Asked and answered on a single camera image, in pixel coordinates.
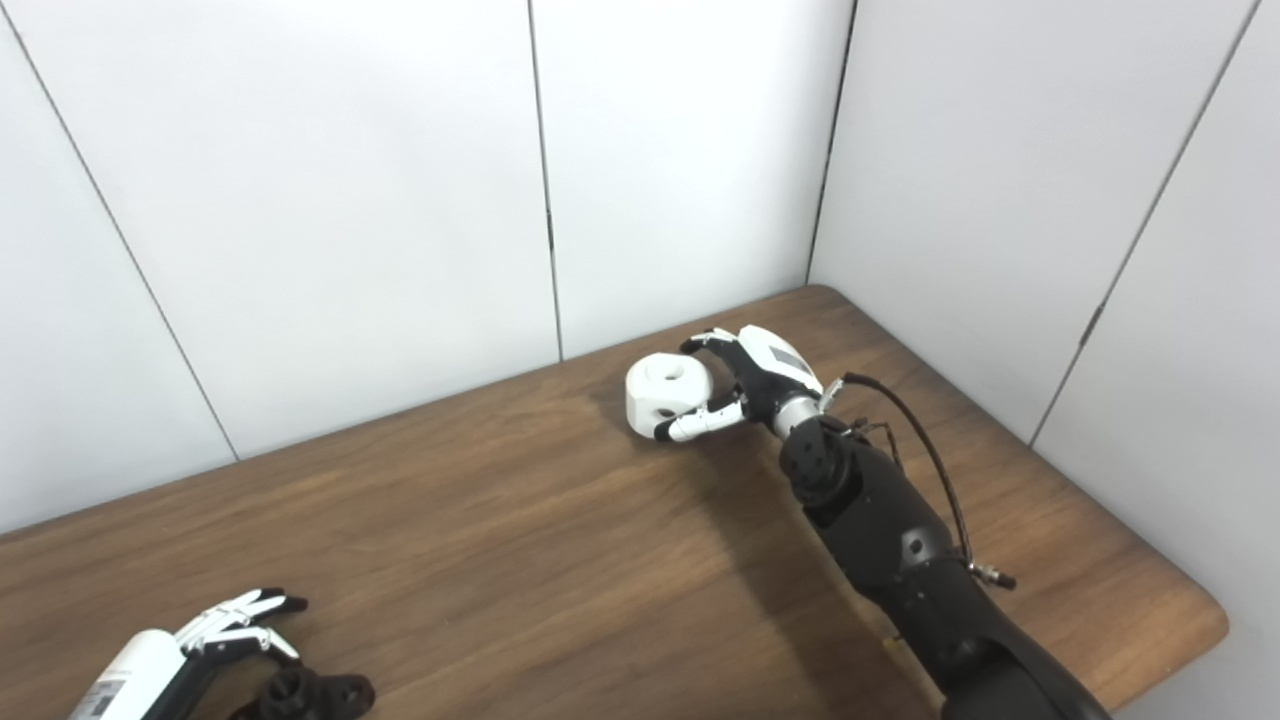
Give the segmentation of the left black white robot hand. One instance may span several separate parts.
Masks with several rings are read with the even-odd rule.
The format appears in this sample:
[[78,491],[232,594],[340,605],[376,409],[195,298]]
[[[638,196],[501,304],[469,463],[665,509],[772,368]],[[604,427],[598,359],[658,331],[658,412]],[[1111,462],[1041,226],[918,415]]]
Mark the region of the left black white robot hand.
[[188,719],[220,671],[251,657],[280,666],[300,652],[265,621],[303,612],[308,601],[280,587],[247,591],[192,618],[175,632],[134,634],[86,691],[72,719]]

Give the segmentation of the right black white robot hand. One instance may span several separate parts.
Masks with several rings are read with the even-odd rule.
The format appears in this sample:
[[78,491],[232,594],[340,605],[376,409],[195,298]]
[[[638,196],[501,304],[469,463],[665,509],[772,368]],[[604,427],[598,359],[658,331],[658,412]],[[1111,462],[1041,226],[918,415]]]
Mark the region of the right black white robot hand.
[[726,365],[732,389],[659,421],[654,439],[687,442],[749,421],[785,441],[795,427],[820,414],[818,401],[824,386],[799,351],[776,333],[758,325],[745,325],[739,333],[710,328],[678,347],[685,355],[700,350]]

